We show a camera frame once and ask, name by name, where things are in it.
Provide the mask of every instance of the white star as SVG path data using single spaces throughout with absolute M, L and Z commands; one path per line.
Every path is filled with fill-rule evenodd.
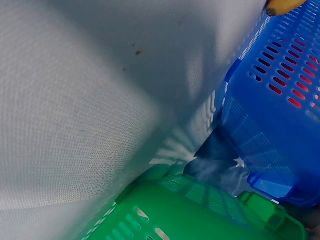
M 236 161 L 236 163 L 237 163 L 237 165 L 235 166 L 236 168 L 238 168 L 238 167 L 245 168 L 246 167 L 245 162 L 240 157 L 238 159 L 233 160 L 233 161 Z

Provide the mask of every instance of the plastic basket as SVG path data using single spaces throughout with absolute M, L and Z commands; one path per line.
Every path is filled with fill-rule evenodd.
M 255 194 L 238 198 L 178 175 L 132 184 L 83 240 L 306 240 L 303 225 Z
M 320 203 L 320 1 L 273 17 L 232 75 L 222 126 L 250 185 L 301 207 Z

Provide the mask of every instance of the banana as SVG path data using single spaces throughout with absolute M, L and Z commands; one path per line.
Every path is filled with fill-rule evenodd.
M 307 0 L 269 0 L 266 13 L 270 17 L 285 15 L 306 1 Z

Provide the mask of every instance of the fabric texture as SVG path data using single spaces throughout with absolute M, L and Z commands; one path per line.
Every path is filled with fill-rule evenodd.
M 152 165 L 191 161 L 265 2 L 1 0 L 0 239 L 76 239 Z

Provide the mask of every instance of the blue basket wall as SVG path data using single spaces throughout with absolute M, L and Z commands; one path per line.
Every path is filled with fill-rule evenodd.
M 250 185 L 320 203 L 320 0 L 273 17 L 232 75 L 222 112 Z

